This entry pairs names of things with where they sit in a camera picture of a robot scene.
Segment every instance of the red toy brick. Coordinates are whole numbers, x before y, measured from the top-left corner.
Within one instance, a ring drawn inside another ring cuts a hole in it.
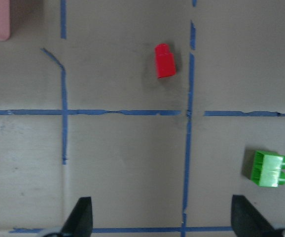
[[[175,75],[176,65],[174,62],[174,56],[170,52],[170,48],[167,44],[162,43],[155,47],[156,53],[156,67],[158,78],[165,78]]]

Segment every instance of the gray surface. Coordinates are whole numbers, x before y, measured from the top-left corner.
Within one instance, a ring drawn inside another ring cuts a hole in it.
[[[285,155],[285,118],[203,117],[205,110],[285,112],[285,1],[199,0],[192,8],[189,0],[74,0],[67,10],[67,40],[59,39],[59,1],[45,0],[0,42],[0,110],[61,107],[60,71],[39,50],[45,47],[66,67],[70,109],[182,115],[70,117],[65,167],[60,117],[0,117],[0,230],[60,225],[83,195],[93,197],[96,228],[180,226],[191,19],[197,49],[187,225],[229,226],[232,194],[285,224],[285,186],[259,188],[242,175],[255,149]],[[153,49],[161,42],[176,56],[171,79],[155,78]]]

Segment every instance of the green toy brick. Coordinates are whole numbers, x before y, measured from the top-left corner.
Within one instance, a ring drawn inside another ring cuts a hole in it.
[[[261,187],[278,187],[285,184],[285,156],[275,152],[256,151],[251,180]]]

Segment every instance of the green brick stud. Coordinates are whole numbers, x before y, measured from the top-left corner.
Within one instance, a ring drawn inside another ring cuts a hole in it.
[[[261,187],[278,187],[285,184],[285,156],[275,152],[256,151],[251,180]]]

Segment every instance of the vertical blue tape line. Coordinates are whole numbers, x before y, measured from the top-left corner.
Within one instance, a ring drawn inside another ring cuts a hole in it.
[[[195,73],[195,57],[190,53],[189,59],[189,92],[187,103],[187,126],[186,126],[186,145],[185,145],[185,165],[184,165],[184,186],[183,186],[183,204],[182,216],[183,222],[181,227],[181,237],[185,237],[186,233],[186,208],[188,201],[188,184],[190,172],[190,158],[191,158],[191,138],[192,138],[192,113],[193,113],[193,92],[194,92],[194,73]]]
[[[194,23],[191,21],[191,39],[190,39],[190,45],[191,49],[195,50],[196,47],[196,28],[194,26]]]
[[[60,38],[66,39],[67,38],[67,30],[66,30],[66,18],[67,18],[67,11],[66,11],[66,0],[60,0]]]
[[[67,102],[67,88],[66,88],[66,69],[63,64],[45,48],[41,49],[51,60],[53,60],[61,69],[61,89],[62,89],[62,161],[66,164],[67,160],[67,136],[68,136],[68,102]]]

